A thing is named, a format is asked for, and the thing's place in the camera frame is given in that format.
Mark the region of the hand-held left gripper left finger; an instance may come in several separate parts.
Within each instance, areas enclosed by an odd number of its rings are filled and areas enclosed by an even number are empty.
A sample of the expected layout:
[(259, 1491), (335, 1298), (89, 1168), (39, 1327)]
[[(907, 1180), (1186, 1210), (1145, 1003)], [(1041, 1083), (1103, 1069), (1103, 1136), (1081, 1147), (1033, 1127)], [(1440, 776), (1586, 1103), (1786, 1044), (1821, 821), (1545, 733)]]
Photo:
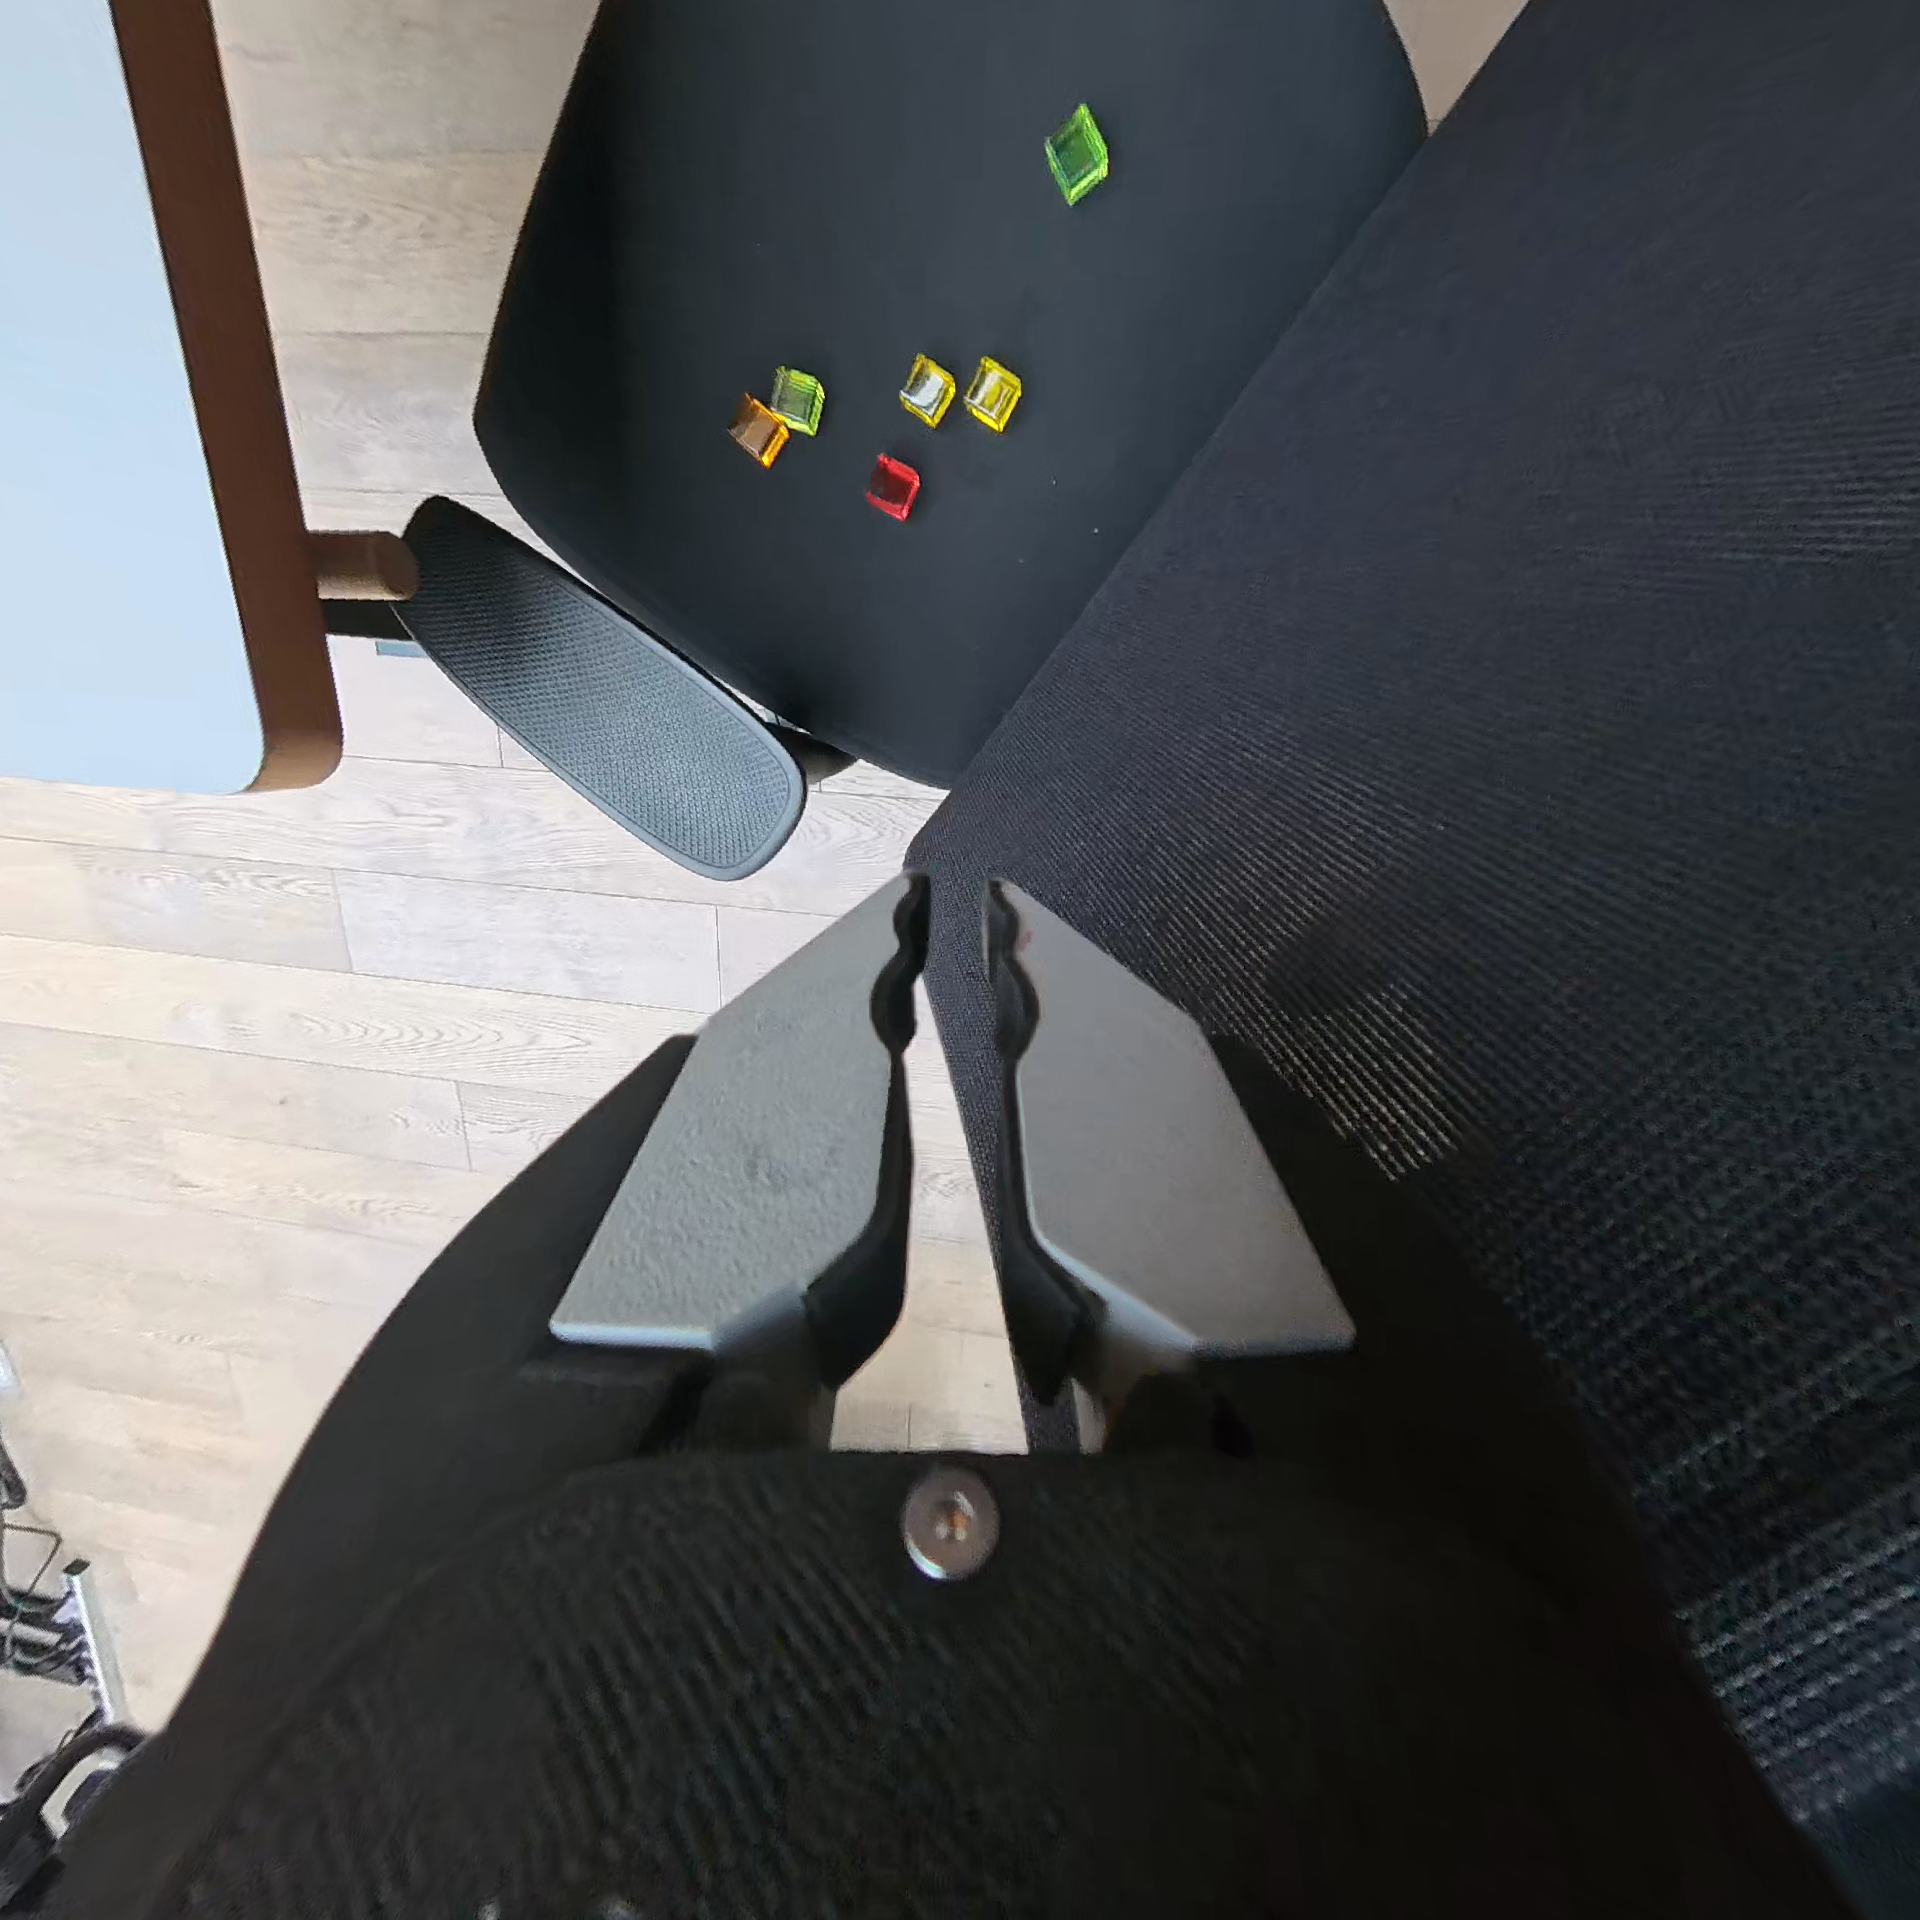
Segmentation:
[(901, 874), (721, 1008), (647, 1127), (549, 1330), (755, 1376), (825, 1448), (906, 1301), (929, 882)]

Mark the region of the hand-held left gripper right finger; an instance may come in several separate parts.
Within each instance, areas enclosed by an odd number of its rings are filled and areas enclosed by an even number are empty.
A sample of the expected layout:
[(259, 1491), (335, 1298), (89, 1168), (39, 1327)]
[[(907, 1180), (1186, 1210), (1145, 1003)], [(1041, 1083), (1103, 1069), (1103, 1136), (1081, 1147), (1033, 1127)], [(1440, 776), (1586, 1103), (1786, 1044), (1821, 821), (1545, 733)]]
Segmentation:
[(999, 1293), (1050, 1452), (1151, 1379), (1348, 1357), (1353, 1311), (1217, 1044), (1011, 880), (987, 882)]

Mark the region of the blue-grey desk with wooden edge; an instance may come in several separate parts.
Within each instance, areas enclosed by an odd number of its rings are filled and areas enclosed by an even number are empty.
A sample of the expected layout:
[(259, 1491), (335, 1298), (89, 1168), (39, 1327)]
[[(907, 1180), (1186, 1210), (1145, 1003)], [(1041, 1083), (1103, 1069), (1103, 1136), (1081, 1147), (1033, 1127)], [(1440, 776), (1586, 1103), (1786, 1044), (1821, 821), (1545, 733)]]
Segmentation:
[(4, 774), (320, 783), (324, 610), (416, 586), (306, 525), (208, 5), (3, 5)]

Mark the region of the black office chair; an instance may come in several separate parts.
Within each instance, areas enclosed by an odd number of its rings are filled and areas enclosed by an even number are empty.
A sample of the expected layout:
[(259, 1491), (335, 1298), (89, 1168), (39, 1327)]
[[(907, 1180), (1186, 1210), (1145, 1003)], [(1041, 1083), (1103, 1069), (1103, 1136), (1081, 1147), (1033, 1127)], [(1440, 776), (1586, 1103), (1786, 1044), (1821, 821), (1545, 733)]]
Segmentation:
[(601, 5), (474, 430), (676, 656), (952, 788), (978, 1160), (1001, 875), (1404, 1180), (1915, 1916), (1915, 5), (1524, 5), (1433, 132), (1385, 5)]

